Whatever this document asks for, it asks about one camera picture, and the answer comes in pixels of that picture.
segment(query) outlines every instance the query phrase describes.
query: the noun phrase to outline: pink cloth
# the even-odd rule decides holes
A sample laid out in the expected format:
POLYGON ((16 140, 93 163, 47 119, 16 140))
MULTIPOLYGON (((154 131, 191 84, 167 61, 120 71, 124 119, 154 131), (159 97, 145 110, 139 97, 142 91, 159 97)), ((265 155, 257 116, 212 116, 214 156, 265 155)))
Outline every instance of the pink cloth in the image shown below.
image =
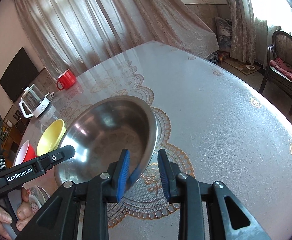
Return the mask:
POLYGON ((292 80, 292 69, 289 68, 281 58, 278 57, 275 60, 271 60, 270 65, 285 75, 285 77, 292 80))

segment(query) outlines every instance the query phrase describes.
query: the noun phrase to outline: red bowl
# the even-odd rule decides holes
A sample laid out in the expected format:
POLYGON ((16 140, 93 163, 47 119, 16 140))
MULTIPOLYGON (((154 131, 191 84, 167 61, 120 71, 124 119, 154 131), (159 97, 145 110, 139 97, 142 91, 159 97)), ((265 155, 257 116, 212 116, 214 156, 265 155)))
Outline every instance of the red bowl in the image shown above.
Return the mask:
POLYGON ((20 148, 19 152, 16 155, 13 166, 27 162, 36 157, 37 157, 36 152, 29 143, 29 141, 25 141, 25 143, 22 145, 22 147, 20 148))

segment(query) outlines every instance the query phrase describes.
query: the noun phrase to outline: chair backrest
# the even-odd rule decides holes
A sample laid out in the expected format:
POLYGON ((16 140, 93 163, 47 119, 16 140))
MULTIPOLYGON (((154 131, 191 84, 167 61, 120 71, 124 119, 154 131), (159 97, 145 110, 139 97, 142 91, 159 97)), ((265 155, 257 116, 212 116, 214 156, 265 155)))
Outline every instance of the chair backrest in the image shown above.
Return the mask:
POLYGON ((292 36, 277 30, 272 35, 272 44, 274 45, 273 53, 286 62, 288 67, 292 68, 292 36))

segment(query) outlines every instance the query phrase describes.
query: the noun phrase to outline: yellow bowl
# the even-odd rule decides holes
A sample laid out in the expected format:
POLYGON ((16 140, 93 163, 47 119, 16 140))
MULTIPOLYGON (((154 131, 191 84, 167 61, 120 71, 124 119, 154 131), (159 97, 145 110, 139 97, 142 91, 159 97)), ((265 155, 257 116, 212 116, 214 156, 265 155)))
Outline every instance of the yellow bowl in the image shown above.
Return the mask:
POLYGON ((65 132, 64 120, 58 119, 48 126, 38 142, 37 156, 56 150, 65 132))

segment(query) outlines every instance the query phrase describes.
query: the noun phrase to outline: black screen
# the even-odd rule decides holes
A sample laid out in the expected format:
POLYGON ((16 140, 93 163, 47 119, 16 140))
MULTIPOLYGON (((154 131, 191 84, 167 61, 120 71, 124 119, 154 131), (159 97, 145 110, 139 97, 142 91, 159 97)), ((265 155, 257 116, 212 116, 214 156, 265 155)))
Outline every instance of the black screen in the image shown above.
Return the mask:
POLYGON ((11 101, 15 102, 37 75, 38 70, 24 48, 21 48, 2 75, 0 85, 11 101))

